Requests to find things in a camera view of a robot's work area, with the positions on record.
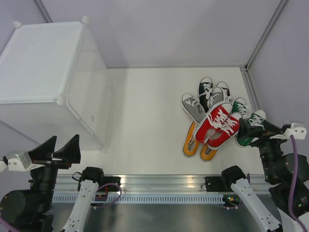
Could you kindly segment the transparent cabinet door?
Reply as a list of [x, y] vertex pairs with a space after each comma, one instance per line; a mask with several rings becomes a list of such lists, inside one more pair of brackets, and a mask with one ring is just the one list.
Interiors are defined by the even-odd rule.
[[78, 116], [82, 128], [82, 150], [100, 150], [108, 144], [112, 119], [112, 79], [99, 52], [82, 51], [78, 55], [68, 91], [68, 104]]

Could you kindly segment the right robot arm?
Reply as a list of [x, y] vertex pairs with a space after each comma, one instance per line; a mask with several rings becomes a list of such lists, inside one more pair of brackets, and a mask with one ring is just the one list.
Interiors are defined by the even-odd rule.
[[254, 138], [249, 145], [257, 147], [271, 199], [278, 209], [277, 220], [252, 190], [240, 167], [222, 171], [220, 184], [233, 191], [246, 206], [263, 232], [307, 232], [309, 230], [309, 179], [307, 157], [297, 151], [296, 141], [305, 139], [306, 127], [293, 122], [281, 128], [264, 121], [258, 126], [244, 119], [239, 122], [239, 139]]

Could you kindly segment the red sneaker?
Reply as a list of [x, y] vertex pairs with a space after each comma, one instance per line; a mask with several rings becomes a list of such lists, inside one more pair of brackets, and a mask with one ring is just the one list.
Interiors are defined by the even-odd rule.
[[232, 137], [235, 137], [239, 131], [239, 121], [243, 119], [242, 114], [234, 112], [227, 117], [227, 120], [220, 127], [219, 131], [215, 133], [208, 141], [208, 147], [211, 150], [218, 150]]
[[223, 126], [231, 111], [232, 103], [229, 101], [221, 101], [215, 104], [195, 128], [194, 138], [205, 144]]

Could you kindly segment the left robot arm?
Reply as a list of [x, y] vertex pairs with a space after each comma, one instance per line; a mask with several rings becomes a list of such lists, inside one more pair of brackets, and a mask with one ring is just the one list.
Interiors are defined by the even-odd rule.
[[[53, 215], [49, 215], [58, 170], [69, 169], [81, 161], [78, 134], [61, 149], [55, 150], [56, 136], [52, 136], [30, 151], [15, 151], [5, 155], [0, 169], [13, 172], [30, 172], [29, 189], [12, 190], [0, 202], [0, 221], [11, 232], [51, 232]], [[81, 232], [86, 216], [97, 191], [103, 190], [103, 170], [87, 167], [79, 179], [78, 197], [63, 226], [64, 232]]]

